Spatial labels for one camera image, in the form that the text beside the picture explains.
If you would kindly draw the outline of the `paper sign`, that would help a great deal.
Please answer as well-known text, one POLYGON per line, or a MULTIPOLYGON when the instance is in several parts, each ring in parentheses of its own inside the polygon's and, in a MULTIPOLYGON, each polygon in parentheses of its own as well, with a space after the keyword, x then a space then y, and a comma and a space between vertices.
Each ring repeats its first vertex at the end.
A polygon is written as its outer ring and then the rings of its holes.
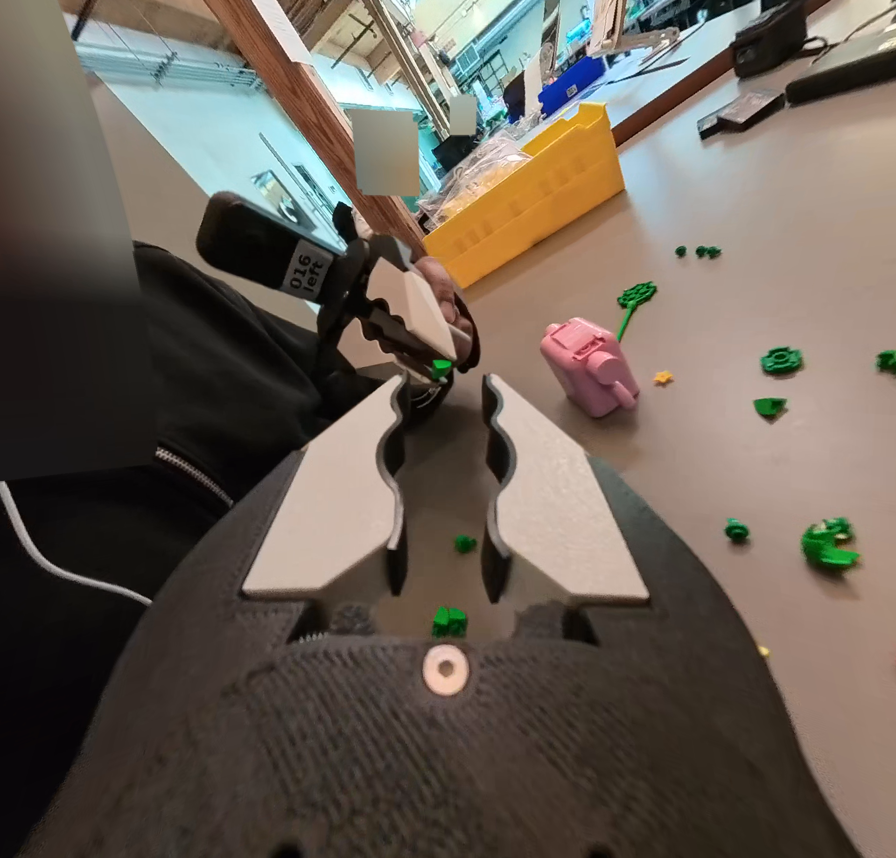
POLYGON ((278 0, 250 0, 280 48, 293 63, 314 67, 313 58, 278 0))

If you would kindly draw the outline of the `green flat stem piece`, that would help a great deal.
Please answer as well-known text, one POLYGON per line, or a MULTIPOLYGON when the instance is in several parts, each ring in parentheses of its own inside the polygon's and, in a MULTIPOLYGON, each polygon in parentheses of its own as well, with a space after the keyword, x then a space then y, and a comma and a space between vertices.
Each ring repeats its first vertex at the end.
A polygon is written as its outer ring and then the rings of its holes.
POLYGON ((617 305, 624 310, 622 321, 616 332, 616 340, 621 342, 627 330, 634 312, 643 304, 649 302, 657 292, 657 285, 653 281, 645 281, 627 288, 616 299, 617 305))

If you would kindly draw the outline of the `scattered green leaf pieces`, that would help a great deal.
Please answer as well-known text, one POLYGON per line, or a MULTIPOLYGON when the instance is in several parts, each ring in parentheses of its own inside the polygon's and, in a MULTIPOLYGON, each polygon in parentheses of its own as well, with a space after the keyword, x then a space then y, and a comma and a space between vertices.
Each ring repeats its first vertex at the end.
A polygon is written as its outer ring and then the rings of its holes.
MULTIPOLYGON (((467 535, 454 538, 454 550, 459 555, 467 555, 475 551, 477 540, 467 535)), ((431 636, 436 640, 464 639, 468 631, 469 620, 465 612, 456 607, 440 606, 433 617, 431 636)))

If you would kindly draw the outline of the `green clawed plant brick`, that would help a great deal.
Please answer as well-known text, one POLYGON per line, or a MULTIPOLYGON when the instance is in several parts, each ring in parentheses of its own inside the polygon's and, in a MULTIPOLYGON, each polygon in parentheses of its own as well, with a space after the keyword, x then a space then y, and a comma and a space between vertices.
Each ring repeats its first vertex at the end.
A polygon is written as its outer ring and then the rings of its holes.
POLYGON ((806 562, 822 572, 843 573, 856 567, 860 554, 849 550, 855 531, 845 516, 824 518, 802 533, 800 547, 806 562))

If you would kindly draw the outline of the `wooden post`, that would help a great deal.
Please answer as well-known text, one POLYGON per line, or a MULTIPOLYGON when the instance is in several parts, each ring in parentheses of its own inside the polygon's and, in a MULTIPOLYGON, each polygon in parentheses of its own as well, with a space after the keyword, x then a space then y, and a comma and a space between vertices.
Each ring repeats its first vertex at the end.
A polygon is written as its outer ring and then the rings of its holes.
POLYGON ((364 196, 357 188, 349 119, 315 67, 293 63, 287 58, 252 1, 203 1, 365 221, 376 232, 400 238, 415 255, 423 255, 422 230, 402 199, 364 196))

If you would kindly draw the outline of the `person's black jacket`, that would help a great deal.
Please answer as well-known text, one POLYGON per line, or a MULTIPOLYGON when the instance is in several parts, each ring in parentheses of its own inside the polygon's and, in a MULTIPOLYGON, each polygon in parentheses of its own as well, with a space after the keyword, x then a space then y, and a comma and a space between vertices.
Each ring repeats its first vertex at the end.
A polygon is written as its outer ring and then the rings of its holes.
MULTIPOLYGON (((134 259, 158 400, 155 458, 10 491, 47 560, 154 598, 234 503, 309 440, 252 435, 230 419, 213 378, 229 303, 168 251, 136 243, 134 259)), ((41 569, 5 512, 1 561, 1 847, 14 856, 79 751, 143 607, 41 569)))

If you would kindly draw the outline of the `person's left forearm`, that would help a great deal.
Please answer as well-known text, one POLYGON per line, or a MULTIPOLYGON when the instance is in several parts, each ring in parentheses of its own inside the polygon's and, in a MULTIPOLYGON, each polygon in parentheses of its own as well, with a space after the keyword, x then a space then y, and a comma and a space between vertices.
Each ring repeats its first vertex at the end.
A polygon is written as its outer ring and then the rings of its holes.
POLYGON ((339 421, 383 382, 357 371, 310 330, 264 311, 233 287, 204 276, 229 303, 218 336, 214 383, 227 415, 252 435, 304 443, 339 421))

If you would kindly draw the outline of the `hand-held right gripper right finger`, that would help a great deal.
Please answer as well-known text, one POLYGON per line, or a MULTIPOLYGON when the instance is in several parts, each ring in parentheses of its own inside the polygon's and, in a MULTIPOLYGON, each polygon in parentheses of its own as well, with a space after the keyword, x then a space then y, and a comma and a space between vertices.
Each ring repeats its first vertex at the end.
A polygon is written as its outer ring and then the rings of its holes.
POLYGON ((481 546, 492 605, 646 606, 649 591, 591 457, 494 373, 483 376, 496 479, 481 546))

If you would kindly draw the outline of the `blue plastic bin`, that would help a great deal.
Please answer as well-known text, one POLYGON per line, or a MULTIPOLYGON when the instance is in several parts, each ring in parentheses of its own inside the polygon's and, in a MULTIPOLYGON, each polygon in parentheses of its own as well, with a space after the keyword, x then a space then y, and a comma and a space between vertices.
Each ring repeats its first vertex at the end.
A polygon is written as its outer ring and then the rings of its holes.
POLYGON ((584 91, 607 70, 602 56, 583 56, 539 93, 541 112, 549 117, 584 91))

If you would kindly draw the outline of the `clear plastic bags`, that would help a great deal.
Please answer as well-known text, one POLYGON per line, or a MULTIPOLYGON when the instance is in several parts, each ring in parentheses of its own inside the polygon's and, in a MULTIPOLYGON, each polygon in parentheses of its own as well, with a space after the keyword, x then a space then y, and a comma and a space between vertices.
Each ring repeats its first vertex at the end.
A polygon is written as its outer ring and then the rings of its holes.
POLYGON ((469 208, 508 176, 527 165, 532 155, 505 134, 498 134, 476 146, 418 203, 420 220, 431 233, 469 208))

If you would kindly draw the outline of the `pink brick watering can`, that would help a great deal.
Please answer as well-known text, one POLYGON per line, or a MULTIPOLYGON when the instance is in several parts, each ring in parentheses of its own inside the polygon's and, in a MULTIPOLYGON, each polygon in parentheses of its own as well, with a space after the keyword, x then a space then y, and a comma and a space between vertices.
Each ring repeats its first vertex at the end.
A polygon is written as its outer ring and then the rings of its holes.
POLYGON ((635 409, 641 390, 609 330, 570 318, 548 325, 539 349, 567 398, 591 418, 635 409))

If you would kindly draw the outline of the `small black flat device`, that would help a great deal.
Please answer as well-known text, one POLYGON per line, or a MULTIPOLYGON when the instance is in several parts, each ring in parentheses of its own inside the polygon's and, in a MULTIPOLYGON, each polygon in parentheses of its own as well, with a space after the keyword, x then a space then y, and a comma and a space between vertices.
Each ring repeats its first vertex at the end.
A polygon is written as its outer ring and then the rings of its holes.
POLYGON ((783 91, 750 91, 718 110, 701 117, 697 131, 701 141, 720 133, 743 133, 786 106, 783 91))

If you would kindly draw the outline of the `person's left hand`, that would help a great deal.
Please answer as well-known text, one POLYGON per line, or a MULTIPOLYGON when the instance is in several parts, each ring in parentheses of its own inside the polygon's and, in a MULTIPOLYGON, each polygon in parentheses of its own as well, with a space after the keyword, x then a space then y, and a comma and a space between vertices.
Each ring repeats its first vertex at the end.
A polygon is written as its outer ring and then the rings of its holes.
POLYGON ((462 315, 457 304, 454 282, 442 264, 434 258, 424 257, 416 261, 414 270, 429 285, 445 321, 449 326, 459 328, 458 321, 462 315))

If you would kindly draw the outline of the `wooden cardboard stand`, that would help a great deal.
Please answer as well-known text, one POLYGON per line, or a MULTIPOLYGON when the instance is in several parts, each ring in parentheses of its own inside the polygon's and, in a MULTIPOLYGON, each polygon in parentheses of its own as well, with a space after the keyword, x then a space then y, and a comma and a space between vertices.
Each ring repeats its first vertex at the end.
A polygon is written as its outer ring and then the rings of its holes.
POLYGON ((593 0, 588 57, 617 56, 644 48, 651 50, 648 58, 654 58, 678 43, 680 30, 676 27, 626 34, 626 3, 627 0, 593 0))

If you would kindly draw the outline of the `yellow plastic bin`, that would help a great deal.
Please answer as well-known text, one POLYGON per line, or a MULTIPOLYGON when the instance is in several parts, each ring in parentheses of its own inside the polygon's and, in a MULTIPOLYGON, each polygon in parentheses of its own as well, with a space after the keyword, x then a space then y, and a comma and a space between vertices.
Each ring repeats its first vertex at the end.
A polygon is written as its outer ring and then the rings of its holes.
POLYGON ((604 103, 584 101, 522 147, 530 157, 424 238, 455 283, 468 287, 623 192, 604 103))

